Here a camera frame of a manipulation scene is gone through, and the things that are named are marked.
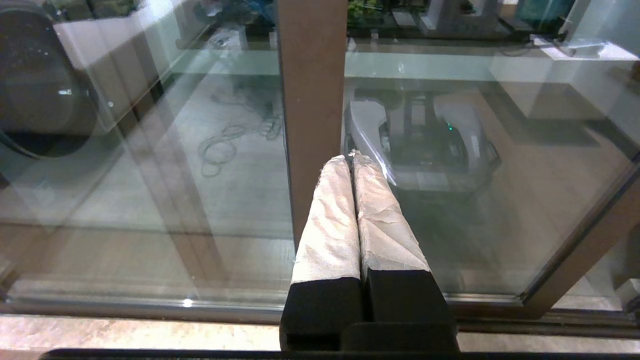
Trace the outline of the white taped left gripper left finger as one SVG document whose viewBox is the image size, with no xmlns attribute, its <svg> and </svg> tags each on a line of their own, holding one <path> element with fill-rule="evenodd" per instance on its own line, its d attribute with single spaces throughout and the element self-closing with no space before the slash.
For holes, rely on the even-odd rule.
<svg viewBox="0 0 640 360">
<path fill-rule="evenodd" d="M 345 329 L 362 322 L 361 246 L 349 162 L 321 169 L 281 319 L 282 351 L 336 351 Z"/>
</svg>

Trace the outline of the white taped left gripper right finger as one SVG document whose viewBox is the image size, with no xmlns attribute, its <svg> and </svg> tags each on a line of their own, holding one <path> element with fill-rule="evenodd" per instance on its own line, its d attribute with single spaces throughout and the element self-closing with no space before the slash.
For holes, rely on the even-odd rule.
<svg viewBox="0 0 640 360">
<path fill-rule="evenodd" d="M 365 321 L 349 327 L 349 350 L 457 352 L 453 313 L 381 168 L 350 157 Z"/>
</svg>

